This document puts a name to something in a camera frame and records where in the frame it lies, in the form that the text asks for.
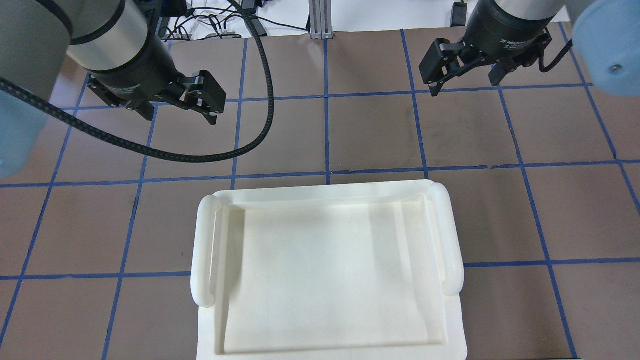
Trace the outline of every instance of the plastic tray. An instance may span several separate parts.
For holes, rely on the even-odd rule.
[[[198,359],[467,357],[449,194],[429,180],[231,190],[198,209]]]

